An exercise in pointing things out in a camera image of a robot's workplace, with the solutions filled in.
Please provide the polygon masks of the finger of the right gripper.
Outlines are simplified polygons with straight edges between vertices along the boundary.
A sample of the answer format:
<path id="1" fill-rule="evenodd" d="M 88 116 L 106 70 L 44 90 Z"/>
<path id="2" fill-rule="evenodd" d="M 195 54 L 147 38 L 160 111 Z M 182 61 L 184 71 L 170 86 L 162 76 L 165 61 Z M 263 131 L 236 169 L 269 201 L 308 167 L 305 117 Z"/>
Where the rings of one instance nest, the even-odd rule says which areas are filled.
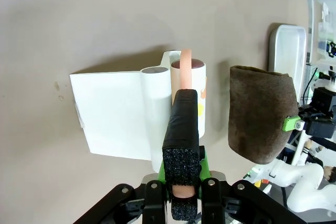
<path id="1" fill-rule="evenodd" d="M 285 118 L 282 125 L 282 131 L 289 132 L 293 130 L 305 130 L 309 122 L 311 122 L 320 111 L 313 108 L 311 105 L 303 105 L 298 108 L 298 115 L 288 116 Z"/>

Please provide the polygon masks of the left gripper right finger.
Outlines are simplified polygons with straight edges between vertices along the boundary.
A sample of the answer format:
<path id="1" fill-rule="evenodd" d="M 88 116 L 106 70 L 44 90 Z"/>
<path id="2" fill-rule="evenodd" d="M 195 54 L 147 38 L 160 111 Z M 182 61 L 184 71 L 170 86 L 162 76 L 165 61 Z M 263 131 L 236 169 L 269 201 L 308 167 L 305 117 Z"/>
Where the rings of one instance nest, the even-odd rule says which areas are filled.
<path id="1" fill-rule="evenodd" d="M 225 223 L 229 215 L 240 223 L 305 223 L 246 180 L 229 185 L 210 171 L 206 154 L 201 157 L 199 198 L 202 223 Z"/>

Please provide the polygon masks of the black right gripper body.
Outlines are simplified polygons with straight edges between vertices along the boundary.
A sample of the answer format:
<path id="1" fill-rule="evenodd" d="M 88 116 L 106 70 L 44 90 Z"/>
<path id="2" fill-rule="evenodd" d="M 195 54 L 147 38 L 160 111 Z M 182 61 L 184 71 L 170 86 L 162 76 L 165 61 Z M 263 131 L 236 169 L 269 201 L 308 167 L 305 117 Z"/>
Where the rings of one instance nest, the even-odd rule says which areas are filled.
<path id="1" fill-rule="evenodd" d="M 314 90 L 307 107 L 306 134 L 331 138 L 335 131 L 335 92 L 324 87 Z"/>

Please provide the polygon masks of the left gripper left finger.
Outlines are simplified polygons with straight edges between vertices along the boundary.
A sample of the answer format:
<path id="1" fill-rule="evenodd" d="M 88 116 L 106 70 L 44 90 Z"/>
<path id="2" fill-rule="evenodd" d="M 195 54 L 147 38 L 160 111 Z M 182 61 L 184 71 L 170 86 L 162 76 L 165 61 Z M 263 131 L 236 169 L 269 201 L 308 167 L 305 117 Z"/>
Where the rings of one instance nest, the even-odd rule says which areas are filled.
<path id="1" fill-rule="evenodd" d="M 100 199 L 75 223 L 133 223 L 142 218 L 143 223 L 167 223 L 165 167 L 157 174 L 143 177 L 134 188 L 118 184 Z"/>

